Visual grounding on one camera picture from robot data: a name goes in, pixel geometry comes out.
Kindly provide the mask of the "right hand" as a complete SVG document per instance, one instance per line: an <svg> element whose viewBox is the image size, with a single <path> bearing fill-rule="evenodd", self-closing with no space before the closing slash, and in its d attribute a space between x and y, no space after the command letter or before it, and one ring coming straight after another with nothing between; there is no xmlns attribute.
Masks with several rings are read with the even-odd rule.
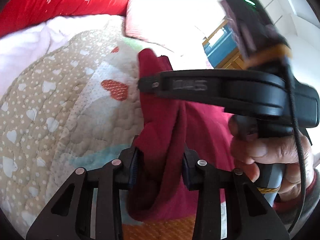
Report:
<svg viewBox="0 0 320 240"><path fill-rule="evenodd" d="M238 136L238 127L234 117L230 118L228 127L233 136L231 155L236 167L242 169L248 178L255 182L260 175L258 163L285 164L285 175L278 191L280 198L286 202L300 195L302 181L294 136L244 141Z"/></svg>

